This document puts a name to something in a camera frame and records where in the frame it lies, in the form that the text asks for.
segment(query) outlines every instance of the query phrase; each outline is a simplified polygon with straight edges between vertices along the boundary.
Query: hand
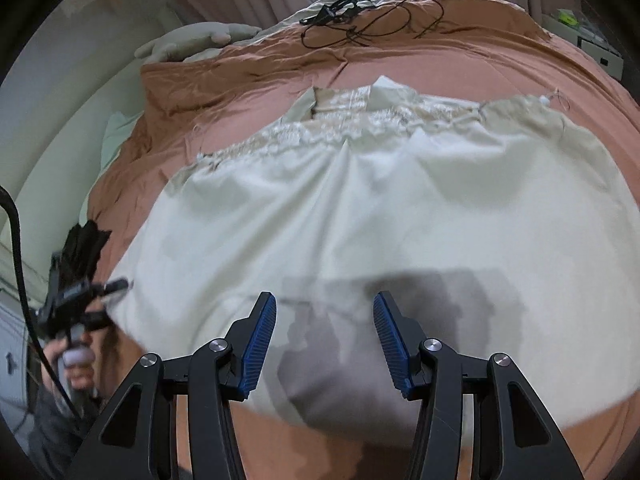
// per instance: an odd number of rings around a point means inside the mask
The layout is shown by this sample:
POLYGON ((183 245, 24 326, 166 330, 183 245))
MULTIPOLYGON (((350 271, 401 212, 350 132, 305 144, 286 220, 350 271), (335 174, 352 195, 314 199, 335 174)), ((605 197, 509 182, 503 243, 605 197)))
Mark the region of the hand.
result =
MULTIPOLYGON (((86 390, 94 387, 94 361, 95 354, 89 348, 91 342, 93 341, 91 335, 88 332, 84 332, 80 337, 80 341, 86 345, 86 348, 83 348, 82 354, 77 354, 73 357, 72 361, 75 364, 67 367, 65 369, 65 378, 71 381, 71 387, 75 390, 86 390)), ((58 358, 64 353, 67 349, 68 343, 65 339, 54 339, 49 341, 45 347, 44 355, 46 355, 47 360, 51 364, 51 367, 56 370, 56 364, 58 362, 58 358)), ((53 394, 57 394, 58 391, 53 383, 53 380, 47 373, 44 365, 40 366, 42 369, 42 384, 43 386, 49 390, 53 394)))

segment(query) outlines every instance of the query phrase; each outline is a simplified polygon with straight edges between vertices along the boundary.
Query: pillow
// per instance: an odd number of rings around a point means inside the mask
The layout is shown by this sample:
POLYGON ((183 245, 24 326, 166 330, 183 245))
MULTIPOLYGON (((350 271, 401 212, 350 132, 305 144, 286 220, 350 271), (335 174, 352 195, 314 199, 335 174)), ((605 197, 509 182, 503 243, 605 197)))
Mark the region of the pillow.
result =
POLYGON ((182 61, 208 48, 248 40, 261 30, 259 27, 240 23, 191 23, 145 43, 135 51, 134 56, 140 59, 146 57, 145 64, 182 61))
MULTIPOLYGON (((130 117, 125 116, 121 112, 116 112, 110 115, 109 120, 107 120, 107 127, 104 130, 104 137, 102 138, 102 149, 100 150, 100 173, 98 173, 91 189, 94 188, 95 183, 98 182, 98 179, 101 176, 103 176, 104 172, 109 169, 111 163, 116 160, 120 154, 120 147, 122 143, 129 139, 134 126, 136 126, 136 122, 138 122, 138 119, 141 116, 142 112, 130 117)), ((86 224, 87 221, 86 213, 89 205, 89 193, 91 193, 91 189, 86 194, 84 202, 82 202, 80 207, 80 215, 78 218, 78 223, 80 225, 86 224)))

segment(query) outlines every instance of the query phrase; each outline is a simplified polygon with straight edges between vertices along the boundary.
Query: bed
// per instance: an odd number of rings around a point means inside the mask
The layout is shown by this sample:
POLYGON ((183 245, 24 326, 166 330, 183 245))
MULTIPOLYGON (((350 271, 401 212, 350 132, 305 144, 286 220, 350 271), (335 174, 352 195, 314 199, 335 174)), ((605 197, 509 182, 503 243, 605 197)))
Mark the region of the bed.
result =
MULTIPOLYGON (((375 1, 382 5, 394 0, 375 1)), ((89 198, 88 217, 95 219, 101 228, 113 231, 102 252, 96 279, 105 280, 111 275, 143 226, 156 197, 172 176, 194 162, 199 153, 224 150, 246 140, 285 114, 311 86, 356 88, 371 85, 380 75, 391 76, 422 94, 473 102, 514 94, 553 94, 560 90, 564 100, 553 100, 552 108, 598 136, 620 168, 633 197, 640 200, 640 112, 620 85, 581 51, 547 34, 508 4, 499 0, 438 1, 444 6, 445 18, 438 31, 427 34, 423 40, 410 41, 400 34, 377 40, 376 46, 368 49, 344 45, 309 52, 300 45, 300 27, 296 22, 313 13, 318 8, 316 4, 265 31, 256 40, 229 47, 222 53, 203 53, 191 59, 191 63, 144 66, 142 85, 136 85, 140 92, 135 101, 127 102, 141 105, 144 88, 145 114, 131 138, 123 143, 120 156, 93 186, 89 198), (415 41, 420 42, 420 49, 415 41), (423 67, 424 71, 416 71, 415 66, 423 67)), ((417 19, 433 17, 436 8, 433 2, 414 5, 417 19)), ((109 93, 117 93, 118 85, 125 81, 130 86, 131 75, 137 68, 128 68, 125 75, 110 81, 109 93)), ((121 104, 122 108, 110 108, 104 113, 102 129, 114 111, 133 116, 142 110, 142 106, 125 109, 121 104)), ((92 174, 84 178, 84 189, 74 194, 77 206, 67 203, 61 209, 64 221, 68 222, 66 228, 100 171, 96 155, 100 152, 100 137, 95 136, 91 146, 92 174)), ((41 203, 40 199, 34 199, 34 190, 42 189, 46 174, 32 172, 33 185, 25 186, 18 196, 18 207, 27 222, 42 217, 42 210, 33 206, 41 203)), ((57 238, 47 239, 49 245, 53 243, 49 240, 62 239, 61 227, 59 223, 61 233, 56 234, 57 238)), ((33 254, 25 253, 26 262, 36 274, 46 272, 43 254, 37 246, 33 247, 33 254)), ((34 287, 32 296, 36 298, 36 294, 34 287)), ((120 330, 95 339, 100 356, 100 387, 109 394, 143 354, 143 348, 120 330)), ((604 478, 622 455, 640 427, 638 407, 640 399, 631 396, 564 428, 586 478, 604 478)), ((181 405, 178 455, 188 467, 184 409, 181 405)), ((328 436, 313 428, 258 415, 242 405, 233 406, 233 415, 248 478, 403 475, 408 456, 404 449, 328 436)), ((464 478, 469 459, 466 450, 460 478, 464 478)))

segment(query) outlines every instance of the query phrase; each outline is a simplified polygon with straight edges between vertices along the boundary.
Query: white cloth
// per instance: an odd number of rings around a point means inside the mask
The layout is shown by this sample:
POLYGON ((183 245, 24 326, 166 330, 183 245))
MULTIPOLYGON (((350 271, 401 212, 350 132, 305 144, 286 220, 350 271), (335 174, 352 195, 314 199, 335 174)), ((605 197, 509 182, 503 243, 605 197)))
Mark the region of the white cloth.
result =
POLYGON ((561 427, 640 378, 640 215, 588 130, 517 96, 482 105, 381 78, 309 90, 246 142, 167 184, 112 278, 116 323, 163 358, 278 305, 247 403, 295 424, 408 445, 372 323, 392 292, 429 337, 510 354, 561 427))

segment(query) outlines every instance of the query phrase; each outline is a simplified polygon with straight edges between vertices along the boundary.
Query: person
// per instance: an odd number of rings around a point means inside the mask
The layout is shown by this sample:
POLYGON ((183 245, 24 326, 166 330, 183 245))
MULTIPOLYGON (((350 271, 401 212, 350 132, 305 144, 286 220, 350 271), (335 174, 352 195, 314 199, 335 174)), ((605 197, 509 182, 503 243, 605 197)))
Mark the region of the person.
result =
MULTIPOLYGON (((92 337, 85 332, 82 334, 81 341, 90 346, 92 337)), ((49 363, 55 367, 55 363, 67 346, 66 338, 54 339, 47 343, 43 350, 49 363)), ((65 369, 64 379, 69 380, 71 387, 75 390, 93 390, 94 361, 95 354, 86 352, 79 364, 65 369)), ((56 403, 55 396, 58 395, 56 386, 46 368, 43 365, 40 366, 42 386, 38 390, 34 408, 33 431, 29 435, 29 458, 44 479, 63 480, 82 441, 97 418, 99 405, 96 400, 94 406, 88 406, 83 410, 81 420, 63 415, 56 403)))

